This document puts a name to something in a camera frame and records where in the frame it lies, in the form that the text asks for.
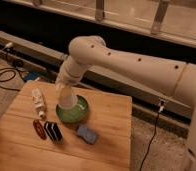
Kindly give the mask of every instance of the bottle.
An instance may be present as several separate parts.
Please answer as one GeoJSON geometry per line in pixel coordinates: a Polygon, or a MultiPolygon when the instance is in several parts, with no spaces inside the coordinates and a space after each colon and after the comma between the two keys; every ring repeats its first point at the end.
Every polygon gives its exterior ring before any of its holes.
{"type": "Polygon", "coordinates": [[[43,95],[42,95],[40,89],[38,89],[38,88],[33,89],[32,90],[32,97],[33,97],[34,106],[35,106],[36,111],[38,112],[38,115],[41,118],[45,118],[46,106],[45,106],[44,98],[43,98],[43,95]]]}

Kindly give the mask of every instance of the wooden tabletop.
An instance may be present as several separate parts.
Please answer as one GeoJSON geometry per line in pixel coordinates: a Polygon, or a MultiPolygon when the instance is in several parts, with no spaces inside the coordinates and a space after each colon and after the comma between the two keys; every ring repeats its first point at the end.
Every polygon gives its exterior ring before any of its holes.
{"type": "Polygon", "coordinates": [[[129,170],[131,98],[80,88],[74,91],[88,101],[89,114],[84,122],[99,134],[96,144],[86,144],[76,136],[75,125],[58,119],[54,84],[29,81],[0,119],[0,171],[129,170]],[[40,118],[32,102],[33,88],[44,94],[44,121],[58,123],[63,135],[60,143],[42,140],[34,130],[33,120],[40,118]]]}

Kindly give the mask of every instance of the green bowl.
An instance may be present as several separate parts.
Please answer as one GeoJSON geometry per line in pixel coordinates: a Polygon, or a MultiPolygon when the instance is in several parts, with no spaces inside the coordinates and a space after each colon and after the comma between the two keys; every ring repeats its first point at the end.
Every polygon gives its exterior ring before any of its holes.
{"type": "Polygon", "coordinates": [[[78,102],[71,109],[62,109],[56,106],[56,114],[59,119],[64,123],[77,123],[87,116],[88,103],[82,96],[77,95],[78,102]]]}

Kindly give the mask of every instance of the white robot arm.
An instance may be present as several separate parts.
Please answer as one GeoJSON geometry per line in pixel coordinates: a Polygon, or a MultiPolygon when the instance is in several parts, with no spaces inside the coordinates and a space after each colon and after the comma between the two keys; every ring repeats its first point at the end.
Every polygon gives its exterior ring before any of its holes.
{"type": "Polygon", "coordinates": [[[76,85],[90,66],[99,65],[191,106],[194,112],[183,170],[196,171],[196,65],[112,50],[98,36],[73,39],[69,52],[56,85],[76,85]]]}

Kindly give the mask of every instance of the dark background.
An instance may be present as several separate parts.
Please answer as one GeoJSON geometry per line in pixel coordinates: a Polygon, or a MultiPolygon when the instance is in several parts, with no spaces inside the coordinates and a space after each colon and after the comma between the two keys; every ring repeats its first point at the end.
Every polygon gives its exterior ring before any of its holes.
{"type": "Polygon", "coordinates": [[[109,48],[196,64],[196,49],[0,0],[0,30],[67,53],[70,40],[100,35],[109,48]]]}

